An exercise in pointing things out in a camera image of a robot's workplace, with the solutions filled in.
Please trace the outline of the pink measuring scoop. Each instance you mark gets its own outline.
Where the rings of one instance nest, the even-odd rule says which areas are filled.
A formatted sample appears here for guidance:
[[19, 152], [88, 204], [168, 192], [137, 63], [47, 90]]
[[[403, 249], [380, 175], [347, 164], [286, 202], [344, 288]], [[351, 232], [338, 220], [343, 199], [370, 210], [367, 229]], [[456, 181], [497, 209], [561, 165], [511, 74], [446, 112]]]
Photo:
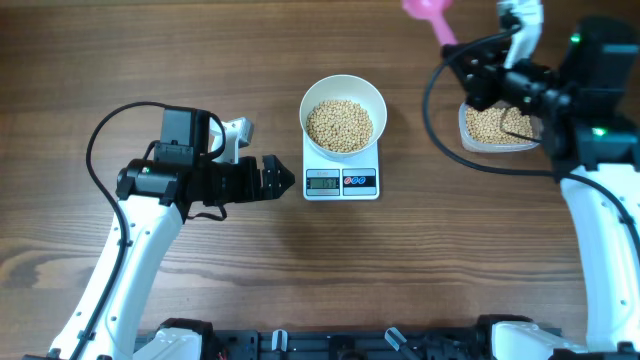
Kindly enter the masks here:
[[452, 3], [452, 0], [402, 0], [402, 8], [410, 17], [429, 22], [441, 46], [456, 45], [456, 36], [444, 17]]

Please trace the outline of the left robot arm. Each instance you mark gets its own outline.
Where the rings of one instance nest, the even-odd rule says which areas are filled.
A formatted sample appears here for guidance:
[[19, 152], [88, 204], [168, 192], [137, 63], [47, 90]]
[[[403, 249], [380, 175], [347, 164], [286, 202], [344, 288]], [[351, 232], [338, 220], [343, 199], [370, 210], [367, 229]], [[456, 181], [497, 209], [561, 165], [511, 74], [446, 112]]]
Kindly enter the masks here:
[[275, 200], [295, 182], [274, 155], [221, 161], [226, 128], [209, 111], [163, 105], [161, 136], [132, 160], [115, 192], [96, 185], [114, 211], [98, 263], [49, 359], [221, 359], [209, 322], [170, 318], [138, 347], [137, 330], [159, 266], [194, 203]]

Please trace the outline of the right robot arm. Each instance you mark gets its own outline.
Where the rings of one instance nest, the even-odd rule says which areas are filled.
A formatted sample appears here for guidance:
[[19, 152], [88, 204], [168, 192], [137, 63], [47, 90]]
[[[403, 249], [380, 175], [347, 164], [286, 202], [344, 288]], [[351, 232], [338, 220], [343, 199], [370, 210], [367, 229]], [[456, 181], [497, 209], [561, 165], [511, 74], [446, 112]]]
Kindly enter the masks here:
[[618, 110], [639, 53], [630, 25], [583, 18], [557, 69], [530, 60], [538, 36], [507, 14], [500, 33], [446, 44], [442, 64], [485, 110], [506, 102], [540, 119], [542, 144], [578, 238], [587, 294], [584, 345], [529, 319], [480, 320], [487, 359], [635, 359], [639, 355], [639, 130]]

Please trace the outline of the white digital kitchen scale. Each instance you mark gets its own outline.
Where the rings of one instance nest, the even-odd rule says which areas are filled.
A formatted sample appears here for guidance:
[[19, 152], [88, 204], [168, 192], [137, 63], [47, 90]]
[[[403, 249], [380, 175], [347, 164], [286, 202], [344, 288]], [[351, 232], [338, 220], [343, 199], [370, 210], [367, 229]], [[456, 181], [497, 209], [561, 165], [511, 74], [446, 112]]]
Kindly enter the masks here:
[[378, 139], [355, 153], [333, 153], [303, 135], [302, 194], [308, 201], [376, 200], [381, 193]]

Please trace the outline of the soybeans in bowl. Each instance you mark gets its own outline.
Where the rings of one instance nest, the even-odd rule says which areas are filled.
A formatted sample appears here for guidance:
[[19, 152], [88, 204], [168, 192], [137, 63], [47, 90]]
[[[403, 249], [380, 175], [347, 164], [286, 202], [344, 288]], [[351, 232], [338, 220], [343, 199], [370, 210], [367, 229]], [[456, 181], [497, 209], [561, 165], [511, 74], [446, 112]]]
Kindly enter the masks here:
[[373, 133], [368, 112], [351, 100], [326, 100], [307, 116], [308, 136], [321, 148], [336, 153], [363, 149]]

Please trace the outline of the white bowl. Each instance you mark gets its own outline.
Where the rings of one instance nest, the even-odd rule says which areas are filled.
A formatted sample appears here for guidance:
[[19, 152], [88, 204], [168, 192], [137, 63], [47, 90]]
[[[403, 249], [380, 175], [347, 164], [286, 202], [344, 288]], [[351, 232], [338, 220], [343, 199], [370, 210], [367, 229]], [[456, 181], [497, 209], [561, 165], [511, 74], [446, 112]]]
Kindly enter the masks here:
[[307, 116], [314, 107], [326, 100], [351, 100], [359, 103], [370, 116], [373, 132], [381, 132], [380, 139], [387, 124], [388, 111], [381, 93], [369, 81], [354, 75], [340, 74], [326, 77], [311, 86], [303, 96], [299, 108], [299, 120], [304, 134], [307, 134]]

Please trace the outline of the soybeans pile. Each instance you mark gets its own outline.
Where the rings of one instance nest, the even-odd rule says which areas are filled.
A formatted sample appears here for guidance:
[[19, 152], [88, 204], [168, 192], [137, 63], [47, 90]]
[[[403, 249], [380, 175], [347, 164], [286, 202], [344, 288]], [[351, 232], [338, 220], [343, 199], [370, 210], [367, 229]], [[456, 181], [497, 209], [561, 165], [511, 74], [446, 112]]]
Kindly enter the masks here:
[[486, 144], [524, 144], [534, 138], [528, 115], [516, 107], [465, 110], [466, 128], [472, 139]]

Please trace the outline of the clear plastic container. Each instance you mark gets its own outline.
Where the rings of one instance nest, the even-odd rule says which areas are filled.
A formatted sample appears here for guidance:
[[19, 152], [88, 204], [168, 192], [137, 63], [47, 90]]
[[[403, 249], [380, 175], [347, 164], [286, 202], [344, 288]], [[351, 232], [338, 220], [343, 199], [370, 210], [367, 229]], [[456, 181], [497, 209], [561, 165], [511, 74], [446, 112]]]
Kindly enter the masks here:
[[[538, 118], [533, 117], [532, 115], [528, 115], [528, 116], [530, 117], [531, 125], [533, 126], [534, 138], [531, 139], [528, 143], [504, 145], [504, 144], [486, 144], [486, 143], [475, 141], [474, 139], [471, 138], [466, 128], [465, 110], [468, 107], [470, 106], [463, 103], [459, 109], [460, 137], [461, 137], [462, 146], [465, 150], [476, 152], [476, 153], [507, 153], [507, 152], [519, 152], [519, 151], [531, 150], [538, 145], [537, 140], [540, 139], [540, 135], [542, 131], [542, 123]], [[499, 101], [492, 107], [507, 108], [507, 107], [514, 107], [514, 106], [511, 106], [504, 101]]]

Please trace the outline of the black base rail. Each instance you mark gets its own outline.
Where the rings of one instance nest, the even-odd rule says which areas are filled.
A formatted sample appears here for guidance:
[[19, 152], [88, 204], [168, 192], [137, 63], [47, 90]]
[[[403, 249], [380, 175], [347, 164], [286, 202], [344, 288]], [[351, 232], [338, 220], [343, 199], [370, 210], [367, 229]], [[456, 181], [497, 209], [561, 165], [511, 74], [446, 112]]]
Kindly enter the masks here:
[[166, 345], [160, 359], [484, 359], [477, 339], [469, 328], [424, 332], [402, 332], [396, 327], [373, 332], [223, 330], [198, 334], [191, 345], [161, 329], [147, 344], [136, 345], [134, 357], [152, 359], [151, 347]]

